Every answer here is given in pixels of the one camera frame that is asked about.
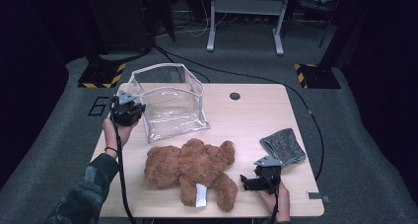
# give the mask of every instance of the chair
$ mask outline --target chair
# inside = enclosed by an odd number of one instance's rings
[[[324,25],[325,31],[319,43],[319,48],[321,48],[323,41],[325,40],[326,34],[328,33],[329,26],[332,23],[332,19],[334,18],[335,10],[337,9],[340,0],[331,0],[331,1],[326,2],[325,4],[321,4],[314,0],[295,0],[295,1],[296,1],[295,5],[292,8],[289,8],[290,13],[288,13],[286,25],[282,29],[282,38],[285,37],[286,30],[288,29],[289,23],[291,22],[293,12],[295,11],[295,9],[296,8],[302,9],[304,11],[321,15],[326,19],[326,22]]]

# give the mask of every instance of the black wristband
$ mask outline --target black wristband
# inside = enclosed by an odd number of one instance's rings
[[[104,149],[104,151],[105,151],[105,150],[107,150],[107,149],[113,150],[113,151],[115,151],[115,152],[117,153],[117,150],[116,150],[116,149],[114,149],[114,148],[111,148],[111,147],[106,147],[106,148]]]

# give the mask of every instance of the folded gray fabric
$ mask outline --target folded gray fabric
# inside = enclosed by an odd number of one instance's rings
[[[291,163],[299,163],[307,158],[292,128],[282,129],[260,140],[261,145],[274,159],[279,160],[282,167]]]

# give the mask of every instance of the hand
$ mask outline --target hand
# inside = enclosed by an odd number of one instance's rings
[[[289,191],[286,189],[285,185],[283,185],[283,182],[280,183],[277,190],[279,191],[279,212],[277,212],[276,221],[290,221]],[[269,194],[266,190],[257,191],[257,193],[266,204],[268,210],[273,213],[274,205],[276,205],[276,196],[274,194]]]
[[[136,122],[136,123],[134,123],[130,126],[119,125],[117,127],[117,132],[119,133],[119,137],[120,137],[120,141],[122,143],[122,147],[128,141],[130,133],[131,133],[133,127],[136,126],[136,124],[138,124],[138,122]],[[106,147],[111,147],[111,148],[117,150],[116,133],[114,132],[113,123],[110,120],[110,118],[105,118],[104,119],[103,128],[104,128],[104,140],[105,140]],[[111,149],[106,149],[105,152],[113,158],[117,157],[117,153],[114,152]]]

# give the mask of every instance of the white tag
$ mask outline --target white tag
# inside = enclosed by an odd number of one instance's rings
[[[206,206],[206,186],[202,184],[196,184],[197,194],[196,194],[196,207]]]

